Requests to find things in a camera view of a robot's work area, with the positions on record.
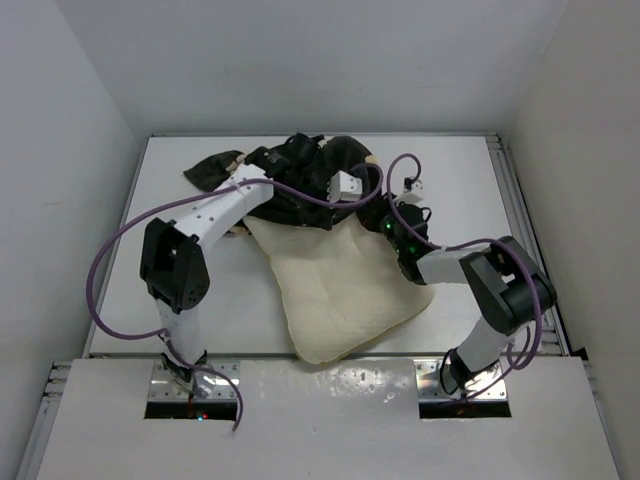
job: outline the white table surface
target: white table surface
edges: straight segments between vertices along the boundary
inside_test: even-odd
[[[413,362],[243,361],[245,414],[144,419],[152,360],[73,363],[38,479],[618,478],[576,357],[506,379],[510,418],[420,420]]]
[[[385,170],[403,152],[418,155],[423,166],[425,205],[433,209],[429,226],[433,241],[453,245],[478,237],[511,234],[484,137],[356,138],[378,157]],[[285,137],[151,138],[127,218],[196,194],[182,172],[209,155],[225,150],[250,152],[284,140]],[[414,166],[406,161],[396,172],[392,188],[401,192],[402,180],[414,173]],[[160,217],[169,220],[181,211],[165,212]],[[102,318],[112,328],[125,333],[149,331],[160,325],[153,300],[139,278],[142,239],[141,226],[121,240],[101,310]],[[207,266],[211,288],[200,307],[207,350],[224,355],[293,353],[278,285],[253,238],[221,239],[207,258]],[[467,286],[438,285],[435,300],[425,312],[360,352],[443,353],[467,336],[479,315]],[[126,342],[96,330],[90,351],[140,354],[161,352],[162,347],[157,339]]]

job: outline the cable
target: cable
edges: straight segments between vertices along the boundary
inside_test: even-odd
[[[392,174],[393,174],[393,169],[396,167],[396,165],[401,160],[404,160],[405,158],[410,158],[411,160],[413,160],[415,162],[416,166],[418,167],[418,175],[422,171],[421,170],[420,160],[418,159],[418,157],[416,157],[412,153],[403,153],[402,155],[398,156],[393,162],[391,162],[391,166],[389,167],[389,170],[387,171],[387,178],[386,178],[386,188],[387,188],[386,196],[387,196],[387,200],[389,202],[389,207],[391,208],[391,211],[393,212],[393,214],[396,217],[396,219],[398,220],[398,222],[414,238],[416,238],[418,241],[420,241],[421,243],[423,243],[427,247],[432,248],[434,250],[442,249],[443,248],[442,246],[436,245],[435,243],[430,242],[426,238],[422,237],[422,235],[420,235],[418,232],[416,232],[415,229],[412,228],[411,225],[409,225],[404,220],[404,218],[402,218],[402,215],[400,215],[400,212],[398,211],[398,209],[397,209],[397,207],[395,205],[395,202],[394,202],[394,199],[393,199],[393,195],[391,193],[391,177],[392,177]],[[540,299],[538,297],[538,292],[536,291],[535,284],[533,283],[533,278],[531,277],[531,273],[527,269],[526,265],[522,262],[522,260],[518,257],[518,255],[511,248],[509,248],[509,246],[505,245],[500,240],[495,240],[495,239],[491,239],[491,238],[480,238],[480,239],[477,239],[477,240],[471,240],[469,242],[461,243],[460,245],[454,245],[452,247],[447,247],[447,250],[461,250],[463,248],[472,247],[472,246],[476,246],[476,245],[484,245],[484,244],[487,244],[487,243],[491,244],[491,245],[495,245],[498,248],[500,248],[502,251],[504,251],[513,260],[513,262],[516,264],[516,266],[518,267],[518,269],[522,273],[522,276],[523,276],[523,278],[525,280],[525,283],[527,284],[527,288],[529,289],[529,291],[531,293],[531,298],[532,298],[532,301],[533,301],[533,317],[534,317],[534,321],[535,321],[535,333],[534,333],[534,336],[533,336],[533,344],[531,346],[531,349],[527,352],[527,348],[528,348],[529,340],[530,340],[530,336],[531,336],[531,330],[530,330],[529,326],[527,326],[527,341],[525,342],[525,348],[520,352],[520,354],[518,355],[518,357],[515,360],[513,359],[513,347],[512,347],[512,345],[509,345],[507,347],[507,362],[509,363],[509,368],[507,370],[505,370],[503,372],[503,374],[497,380],[495,380],[491,385],[489,385],[485,389],[480,390],[478,392],[473,392],[473,394],[465,397],[466,399],[477,397],[478,395],[480,395],[480,394],[484,393],[485,391],[487,391],[488,389],[492,388],[500,380],[504,379],[504,377],[506,377],[506,375],[511,370],[522,370],[523,368],[527,367],[527,365],[529,365],[531,363],[531,361],[535,358],[535,355],[538,352],[538,348],[540,347],[540,342],[542,340],[542,308],[540,306]]]
[[[317,199],[315,197],[312,197],[312,196],[307,195],[305,193],[299,192],[296,189],[291,188],[291,187],[289,187],[287,185],[284,185],[283,183],[276,182],[275,180],[270,180],[270,179],[266,179],[266,178],[253,178],[253,179],[243,180],[241,182],[238,182],[237,185],[234,185],[232,187],[223,188],[221,190],[214,190],[213,192],[201,193],[199,195],[194,195],[192,197],[184,198],[182,200],[176,200],[175,202],[166,203],[164,205],[160,205],[158,207],[152,208],[151,210],[138,215],[133,220],[125,223],[111,237],[109,237],[109,239],[104,243],[104,245],[102,245],[102,247],[100,247],[100,250],[98,250],[98,253],[96,254],[95,258],[93,259],[93,262],[91,263],[91,267],[89,268],[89,272],[87,273],[87,282],[86,282],[86,285],[85,285],[85,298],[86,298],[86,301],[87,301],[87,307],[89,309],[89,314],[91,315],[91,318],[96,323],[98,328],[100,328],[100,330],[102,330],[107,335],[110,335],[110,336],[112,336],[114,338],[117,338],[119,340],[143,340],[143,339],[151,338],[151,337],[155,337],[155,336],[158,336],[161,339],[163,339],[163,337],[165,337],[163,340],[165,341],[165,344],[167,345],[167,349],[172,353],[174,358],[176,360],[178,360],[180,363],[182,363],[185,367],[211,373],[212,375],[216,375],[216,376],[222,378],[223,380],[226,380],[227,382],[229,382],[229,384],[231,385],[231,388],[234,389],[234,391],[235,391],[235,393],[236,393],[236,395],[238,397],[238,416],[237,416],[236,422],[234,423],[234,426],[233,426],[233,431],[235,431],[238,428],[238,425],[240,424],[240,420],[242,419],[242,414],[243,414],[243,409],[244,409],[244,402],[243,402],[243,399],[242,399],[242,395],[240,394],[240,390],[232,382],[230,382],[228,377],[226,377],[225,375],[221,374],[220,372],[217,372],[217,371],[213,370],[210,367],[204,367],[204,366],[200,366],[200,365],[193,365],[193,364],[190,364],[190,363],[186,362],[178,354],[178,352],[175,351],[173,345],[171,344],[171,340],[170,340],[170,337],[169,337],[169,331],[167,329],[165,329],[165,328],[160,328],[158,330],[154,330],[152,332],[146,332],[146,333],[125,334],[125,333],[116,332],[115,330],[111,329],[102,320],[102,318],[100,318],[100,314],[98,313],[98,309],[96,307],[95,297],[93,295],[94,284],[95,284],[95,276],[96,276],[96,272],[98,270],[98,267],[100,266],[100,263],[101,263],[102,259],[104,258],[104,256],[115,245],[115,243],[118,241],[118,239],[120,237],[122,237],[122,235],[124,235],[131,228],[133,228],[134,226],[136,226],[137,224],[142,222],[143,220],[146,220],[147,218],[149,218],[151,216],[157,215],[158,213],[164,212],[165,210],[169,210],[171,208],[180,207],[180,206],[186,205],[188,203],[198,202],[200,200],[216,197],[216,196],[219,196],[219,195],[226,195],[227,193],[231,193],[231,192],[236,191],[237,187],[245,187],[245,186],[257,185],[257,184],[273,185],[275,188],[278,188],[280,190],[288,192],[291,195],[294,195],[294,196],[296,196],[296,197],[298,197],[298,198],[300,198],[302,200],[306,200],[306,201],[308,201],[310,203],[314,203],[314,204],[320,205],[322,207],[339,208],[339,209],[356,209],[356,208],[359,208],[359,207],[363,206],[364,204],[366,204],[367,202],[369,202],[370,200],[372,200],[373,198],[375,198],[380,193],[380,191],[382,190],[382,181],[383,181],[383,178],[384,178],[384,172],[382,171],[382,169],[378,165],[376,165],[374,163],[358,164],[358,165],[356,165],[354,167],[354,169],[363,168],[363,167],[364,168],[372,168],[372,169],[376,170],[378,172],[378,175],[379,175],[379,181],[378,181],[378,184],[376,185],[376,187],[371,191],[371,193],[369,193],[366,197],[361,198],[360,200],[357,200],[355,202],[350,202],[350,203],[326,202],[324,200],[319,200],[319,199]]]

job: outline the wall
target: wall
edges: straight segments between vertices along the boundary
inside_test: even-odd
[[[640,478],[640,3],[574,0],[510,143],[573,343]]]
[[[52,361],[81,354],[83,284],[139,148],[53,0],[0,2],[0,479]]]
[[[566,0],[57,0],[151,132],[493,131]]]

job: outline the beige cloth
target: beige cloth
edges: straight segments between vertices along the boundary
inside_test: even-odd
[[[333,230],[244,219],[271,262],[300,358],[337,360],[424,310],[433,287],[408,282],[397,255],[356,215]]]

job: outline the purple cable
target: purple cable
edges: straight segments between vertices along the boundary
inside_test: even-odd
[[[411,225],[409,225],[404,220],[404,218],[402,218],[402,216],[400,215],[400,212],[398,212],[398,209],[396,208],[396,205],[394,203],[393,196],[392,196],[392,193],[391,193],[391,176],[393,174],[393,169],[396,167],[396,165],[401,160],[404,160],[405,158],[410,158],[411,160],[413,160],[415,162],[415,164],[418,167],[418,175],[421,172],[420,160],[418,159],[418,157],[416,157],[412,153],[403,153],[402,155],[397,157],[393,162],[391,162],[391,166],[389,167],[389,170],[387,171],[387,179],[386,179],[386,188],[387,188],[386,195],[387,195],[387,200],[389,201],[389,206],[390,206],[391,211],[393,212],[394,216],[398,220],[398,222],[414,238],[416,238],[418,241],[420,241],[421,243],[423,243],[424,245],[426,245],[429,248],[433,248],[433,249],[439,250],[439,249],[442,248],[442,246],[436,245],[435,243],[430,242],[426,238],[422,237],[422,235],[420,235],[418,232],[416,232],[411,227]],[[536,353],[538,351],[538,348],[540,347],[540,342],[542,340],[542,309],[540,307],[540,299],[538,298],[538,292],[536,291],[535,284],[533,283],[533,278],[531,277],[531,273],[527,269],[527,267],[524,264],[524,262],[518,257],[518,255],[511,248],[509,248],[507,245],[505,245],[500,240],[495,240],[495,239],[492,239],[492,238],[480,238],[480,239],[477,239],[477,240],[471,240],[469,242],[461,243],[460,245],[454,245],[452,247],[447,247],[447,250],[461,250],[463,248],[472,247],[472,246],[475,246],[475,245],[483,245],[483,244],[486,244],[486,243],[492,244],[492,245],[495,245],[495,246],[499,247],[502,251],[504,251],[507,255],[509,255],[509,257],[511,257],[513,262],[516,264],[516,266],[518,267],[518,269],[522,273],[522,276],[524,277],[525,283],[527,284],[527,287],[528,287],[528,289],[529,289],[529,291],[531,293],[531,298],[533,300],[533,317],[534,317],[536,328],[535,328],[535,334],[533,336],[533,344],[532,344],[531,349],[529,350],[529,352],[526,353],[526,356],[525,356],[525,352],[526,352],[526,350],[527,350],[527,348],[529,346],[529,340],[530,340],[530,336],[531,336],[531,330],[529,329],[528,326],[527,326],[527,341],[525,342],[524,349],[522,350],[522,352],[520,352],[520,354],[518,355],[518,357],[515,360],[513,359],[513,347],[512,347],[512,345],[509,345],[507,347],[507,362],[509,363],[509,368],[507,370],[505,370],[503,372],[503,374],[497,380],[495,380],[491,385],[489,385],[488,387],[486,387],[486,388],[484,388],[484,389],[482,389],[482,390],[480,390],[478,392],[473,392],[471,395],[465,397],[466,399],[475,398],[478,395],[481,395],[485,391],[489,390],[495,384],[497,384],[500,380],[504,379],[504,377],[506,377],[507,374],[511,370],[522,370],[523,368],[527,367],[527,365],[529,365],[531,363],[531,361],[535,358],[535,355],[536,355]],[[460,400],[452,401],[452,403],[459,403],[459,402],[460,402]]]
[[[314,203],[316,205],[320,205],[321,207],[340,208],[340,209],[355,209],[355,208],[359,208],[359,207],[363,206],[365,203],[367,203],[370,200],[372,200],[373,198],[375,198],[380,193],[380,191],[382,190],[382,179],[384,177],[384,172],[382,171],[382,169],[378,165],[376,165],[374,163],[361,163],[361,164],[356,165],[354,167],[354,169],[363,168],[363,167],[373,168],[374,170],[377,170],[380,180],[379,180],[378,184],[376,185],[376,187],[373,189],[373,191],[371,193],[369,193],[369,195],[367,195],[364,198],[361,198],[360,200],[357,200],[357,201],[351,202],[351,203],[331,203],[331,202],[326,202],[324,200],[319,200],[319,199],[317,199],[315,197],[312,197],[312,196],[307,195],[305,193],[299,192],[299,191],[297,191],[296,189],[294,189],[292,187],[284,185],[283,183],[276,182],[275,180],[264,179],[264,178],[253,178],[253,179],[250,179],[250,180],[243,180],[241,182],[238,182],[237,187],[245,187],[245,186],[257,185],[257,184],[273,185],[275,188],[278,188],[280,190],[288,192],[288,193],[290,193],[290,194],[292,194],[292,195],[294,195],[294,196],[296,196],[296,197],[298,197],[298,198],[300,198],[302,200],[306,200],[306,201],[308,201],[310,203]],[[149,217],[151,217],[153,215],[157,215],[160,212],[164,212],[165,210],[169,210],[169,209],[175,208],[175,207],[180,207],[180,206],[186,205],[188,203],[198,202],[198,201],[204,200],[206,198],[216,197],[218,195],[225,195],[227,193],[231,193],[231,192],[236,191],[237,187],[233,186],[233,187],[223,188],[222,190],[214,190],[213,192],[201,193],[199,195],[194,195],[192,197],[184,198],[182,200],[176,200],[175,202],[166,203],[164,205],[160,205],[158,207],[152,208],[151,210],[149,210],[147,212],[144,212],[144,213],[138,215],[137,217],[135,217],[133,220],[125,223],[122,227],[120,227],[104,243],[104,245],[102,245],[100,250],[98,250],[98,253],[96,254],[95,258],[93,259],[93,262],[91,263],[91,267],[89,268],[89,272],[87,274],[87,283],[85,285],[85,298],[86,298],[86,301],[87,301],[87,307],[89,308],[89,314],[91,315],[91,318],[96,323],[98,328],[100,328],[100,330],[105,332],[107,335],[110,335],[110,336],[112,336],[114,338],[117,338],[119,340],[143,340],[145,338],[151,338],[151,337],[163,336],[164,335],[166,337],[166,342],[165,343],[167,345],[167,349],[172,353],[172,355],[175,357],[176,360],[181,362],[187,368],[195,368],[196,370],[208,372],[208,373],[211,373],[213,375],[217,375],[220,378],[222,378],[223,380],[226,380],[227,382],[229,382],[229,384],[231,385],[231,388],[233,388],[233,390],[236,392],[236,395],[238,397],[238,416],[236,418],[236,422],[233,425],[233,431],[235,431],[238,428],[238,425],[240,424],[240,420],[242,419],[242,414],[243,414],[243,409],[244,409],[244,402],[243,402],[243,399],[242,399],[242,395],[240,394],[240,390],[232,382],[230,382],[229,379],[225,375],[222,375],[220,372],[217,372],[217,371],[215,371],[214,369],[212,369],[210,367],[203,367],[203,366],[199,366],[199,365],[193,365],[193,364],[190,364],[190,363],[186,362],[178,354],[178,352],[175,351],[175,349],[173,348],[173,345],[171,345],[169,332],[165,328],[160,328],[160,329],[154,330],[152,332],[136,333],[136,334],[119,333],[119,332],[116,332],[115,330],[112,330],[111,328],[109,328],[109,326],[106,323],[104,323],[102,318],[100,318],[100,314],[98,313],[98,309],[96,307],[96,301],[95,301],[95,298],[93,296],[93,290],[94,290],[95,276],[96,276],[96,272],[98,270],[98,267],[100,266],[100,262],[102,261],[104,256],[107,254],[107,252],[111,249],[111,247],[113,247],[113,245],[118,241],[118,239],[120,237],[122,237],[122,235],[124,235],[131,228],[133,228],[134,226],[136,226],[137,224],[139,224],[143,220],[146,220],[147,218],[149,218]]]

